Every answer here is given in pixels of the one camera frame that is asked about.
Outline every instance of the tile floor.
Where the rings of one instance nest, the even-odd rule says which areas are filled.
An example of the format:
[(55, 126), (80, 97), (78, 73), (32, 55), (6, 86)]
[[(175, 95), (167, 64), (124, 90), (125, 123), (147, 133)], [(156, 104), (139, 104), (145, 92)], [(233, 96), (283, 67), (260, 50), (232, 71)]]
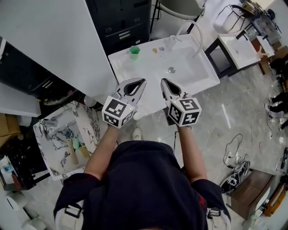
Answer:
[[(207, 1), (205, 15), (198, 21), (205, 35), (204, 48), (220, 33), (215, 30), (219, 29), (219, 26), (213, 25), (217, 14), (225, 5), (235, 1), (238, 0)], [(152, 37), (167, 37), (177, 32), (183, 20), (170, 17), (162, 13), (162, 19), (154, 24)], [(198, 36), (196, 29), (193, 29), (192, 33)], [(238, 133), (243, 135), (239, 155), (244, 157), (248, 154), (254, 169), (279, 174), (275, 172), (275, 167), (287, 145), (287, 139), (284, 131), (278, 130), (278, 119), (268, 123), (271, 133), (266, 123), (269, 117), (264, 110), (264, 103), (268, 103), (267, 94), (279, 93), (277, 85), (274, 76), (262, 75), (258, 66), (255, 66), (230, 78), (224, 77), (219, 85), (195, 95), (202, 107), (202, 114), (192, 132), (202, 152), (209, 180), (220, 184), (231, 172), (231, 169), (224, 167), (223, 156), (226, 144)], [(163, 112), (144, 117), (137, 122), (129, 122), (122, 128), (119, 142), (130, 140), (135, 127), (140, 128), (144, 140), (174, 146), (176, 127), (167, 126)], [(237, 138), (229, 145), (227, 152), (234, 153), (239, 141), (240, 138)], [(183, 166), (178, 134), (175, 140), (175, 155), (180, 166)], [(52, 210), (61, 188), (61, 181), (47, 178), (25, 193), (30, 200), (28, 208), (36, 210), (50, 229), (54, 229)], [(232, 229), (242, 229), (243, 219), (233, 211), (230, 212)]]

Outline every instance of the person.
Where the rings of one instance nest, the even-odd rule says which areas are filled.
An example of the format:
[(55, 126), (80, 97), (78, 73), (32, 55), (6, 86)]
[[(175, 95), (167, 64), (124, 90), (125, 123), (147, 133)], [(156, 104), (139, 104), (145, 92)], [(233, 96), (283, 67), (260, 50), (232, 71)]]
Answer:
[[(284, 112), (287, 113), (288, 111), (288, 92), (282, 92), (278, 94), (276, 97), (271, 97), (268, 95), (268, 99), (271, 104), (275, 104), (276, 102), (281, 102), (277, 106), (269, 106), (268, 104), (265, 104), (265, 109), (268, 112), (274, 112), (274, 113), (279, 113), (279, 112)], [(278, 127), (280, 130), (285, 129), (288, 126), (288, 120), (285, 121), (283, 124), (278, 122)]]
[(56, 219), (60, 210), (84, 200), (83, 230), (206, 230), (209, 208), (222, 210), (230, 224), (221, 188), (207, 180), (190, 127), (178, 127), (178, 132), (185, 174), (169, 145), (142, 141), (139, 129), (133, 141), (114, 150), (119, 129), (109, 126), (84, 173), (63, 182)]

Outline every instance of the sink drain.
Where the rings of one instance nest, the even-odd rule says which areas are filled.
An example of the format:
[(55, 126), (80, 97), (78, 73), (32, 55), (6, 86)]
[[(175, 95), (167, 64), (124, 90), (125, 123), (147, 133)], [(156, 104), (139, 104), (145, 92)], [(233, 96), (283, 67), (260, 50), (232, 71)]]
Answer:
[(174, 67), (169, 67), (168, 71), (174, 74), (176, 72), (176, 69)]

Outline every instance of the white chair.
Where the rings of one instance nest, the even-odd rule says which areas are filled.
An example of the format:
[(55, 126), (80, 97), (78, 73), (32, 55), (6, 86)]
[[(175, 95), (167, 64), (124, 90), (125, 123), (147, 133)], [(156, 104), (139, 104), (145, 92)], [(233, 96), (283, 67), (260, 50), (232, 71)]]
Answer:
[[(153, 18), (151, 21), (150, 33), (152, 32), (156, 9), (158, 9), (157, 20), (159, 19), (159, 11), (163, 10), (164, 12), (177, 18), (197, 21), (201, 14), (204, 13), (205, 4), (206, 0), (203, 6), (199, 6), (196, 0), (156, 0)], [(191, 24), (187, 30), (187, 33), (191, 32), (193, 26), (194, 24)]]

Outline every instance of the dark t-shirt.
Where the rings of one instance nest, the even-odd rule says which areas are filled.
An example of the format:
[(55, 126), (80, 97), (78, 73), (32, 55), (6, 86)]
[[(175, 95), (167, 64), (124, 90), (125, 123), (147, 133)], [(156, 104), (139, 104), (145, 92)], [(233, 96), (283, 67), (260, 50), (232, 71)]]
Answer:
[(120, 144), (102, 181), (85, 173), (64, 181), (54, 215), (84, 201), (82, 229), (206, 230), (206, 210), (229, 216), (221, 189), (208, 180), (190, 184), (170, 146), (147, 141)]

